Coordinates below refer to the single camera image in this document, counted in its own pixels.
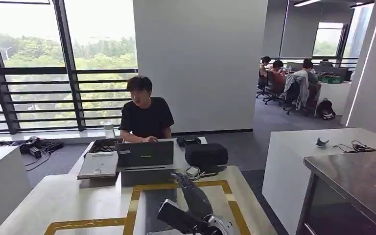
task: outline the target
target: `tree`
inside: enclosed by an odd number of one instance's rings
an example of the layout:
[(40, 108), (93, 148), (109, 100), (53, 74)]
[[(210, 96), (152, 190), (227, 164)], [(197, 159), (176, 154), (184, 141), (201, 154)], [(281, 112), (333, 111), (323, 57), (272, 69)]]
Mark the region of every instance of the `tree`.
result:
[[(74, 41), (74, 60), (77, 69), (122, 69), (137, 68), (136, 43), (134, 38), (121, 38), (120, 40), (99, 40), (96, 43), (85, 45)], [(13, 38), (9, 35), (0, 34), (1, 54), (6, 67), (64, 67), (62, 48), (57, 40), (38, 37)], [(8, 58), (2, 48), (9, 48)], [(79, 80), (123, 80), (129, 79), (135, 74), (79, 74)], [(8, 81), (66, 81), (66, 75), (7, 75)], [(81, 90), (105, 90), (125, 89), (126, 84), (98, 83), (79, 84)], [(38, 85), (9, 85), (10, 91), (68, 91), (68, 84), (38, 84)], [(126, 92), (102, 92), (82, 93), (82, 99), (104, 99), (104, 98), (129, 98)], [(71, 94), (13, 94), (13, 100), (71, 100)], [(126, 101), (110, 102), (84, 102), (84, 108), (100, 107), (121, 107)], [(72, 103), (45, 103), (45, 104), (16, 104), (16, 110), (48, 110), (48, 109), (73, 109)], [(74, 112), (58, 113), (27, 113), (17, 114), (19, 119), (38, 118), (74, 118)], [(108, 111), (86, 111), (85, 117), (120, 116), (120, 110)], [(87, 120), (87, 125), (100, 125), (105, 119)], [(69, 126), (76, 125), (75, 121), (51, 121), (49, 123), (22, 122), (21, 128), (37, 126)]]

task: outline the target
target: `black t-shirt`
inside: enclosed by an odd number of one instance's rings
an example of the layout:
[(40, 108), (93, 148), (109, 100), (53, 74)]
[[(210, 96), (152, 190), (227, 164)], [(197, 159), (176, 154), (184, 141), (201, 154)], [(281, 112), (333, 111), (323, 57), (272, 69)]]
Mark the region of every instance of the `black t-shirt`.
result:
[(171, 111), (163, 98), (151, 97), (150, 101), (147, 109), (139, 108), (133, 101), (126, 103), (122, 109), (120, 129), (132, 131), (142, 138), (164, 138), (164, 129), (174, 124)]

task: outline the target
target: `black case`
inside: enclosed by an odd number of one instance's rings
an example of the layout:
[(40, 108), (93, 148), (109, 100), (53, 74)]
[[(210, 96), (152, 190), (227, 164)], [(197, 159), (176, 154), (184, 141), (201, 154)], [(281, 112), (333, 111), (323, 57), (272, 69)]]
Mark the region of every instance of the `black case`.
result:
[(218, 143), (193, 144), (185, 148), (185, 160), (190, 166), (226, 165), (227, 149)]

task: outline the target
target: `ceiling light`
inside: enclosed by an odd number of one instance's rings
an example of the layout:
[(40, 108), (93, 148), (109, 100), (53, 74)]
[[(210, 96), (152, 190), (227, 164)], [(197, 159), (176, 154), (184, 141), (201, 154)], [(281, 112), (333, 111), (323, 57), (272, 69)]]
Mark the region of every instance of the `ceiling light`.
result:
[(293, 6), (295, 6), (295, 7), (305, 6), (305, 5), (308, 5), (308, 4), (311, 4), (311, 3), (314, 3), (314, 2), (318, 2), (318, 1), (322, 1), (322, 0), (303, 0), (303, 1), (300, 1), (300, 2), (293, 4)]
[(366, 5), (370, 5), (370, 4), (374, 4), (374, 1), (366, 1), (366, 2), (362, 2), (362, 3), (357, 3), (355, 5), (352, 5), (350, 8), (354, 9), (356, 7), (359, 7), (359, 6), (366, 6)]

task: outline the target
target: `backpack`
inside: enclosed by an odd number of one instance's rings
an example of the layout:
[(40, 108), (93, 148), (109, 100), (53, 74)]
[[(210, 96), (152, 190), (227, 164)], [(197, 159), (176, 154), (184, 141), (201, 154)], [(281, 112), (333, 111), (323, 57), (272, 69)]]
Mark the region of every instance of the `backpack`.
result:
[(319, 103), (318, 108), (316, 109), (316, 114), (323, 120), (331, 120), (336, 116), (335, 112), (332, 109), (332, 102), (330, 102), (326, 98), (321, 103)]

